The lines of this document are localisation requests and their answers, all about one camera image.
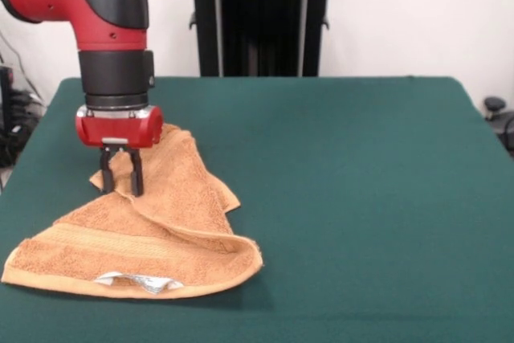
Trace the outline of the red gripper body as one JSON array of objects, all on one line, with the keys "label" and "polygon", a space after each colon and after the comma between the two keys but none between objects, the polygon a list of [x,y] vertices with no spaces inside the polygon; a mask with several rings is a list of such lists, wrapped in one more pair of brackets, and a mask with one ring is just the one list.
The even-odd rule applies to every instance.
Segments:
[{"label": "red gripper body", "polygon": [[151,148],[161,139],[163,114],[157,106],[140,110],[100,111],[81,106],[75,115],[79,139],[87,146],[126,145]]}]

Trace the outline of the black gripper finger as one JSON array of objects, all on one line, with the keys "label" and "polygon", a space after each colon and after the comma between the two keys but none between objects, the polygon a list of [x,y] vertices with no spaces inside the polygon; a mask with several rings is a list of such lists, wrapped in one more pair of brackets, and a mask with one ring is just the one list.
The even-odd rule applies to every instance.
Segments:
[{"label": "black gripper finger", "polygon": [[102,191],[105,194],[110,194],[114,191],[114,177],[110,167],[110,160],[113,154],[112,147],[110,145],[104,145],[100,149],[100,172],[102,177]]},{"label": "black gripper finger", "polygon": [[140,197],[144,193],[144,179],[140,150],[129,149],[128,153],[133,166],[133,171],[131,172],[132,193],[135,197]]}]

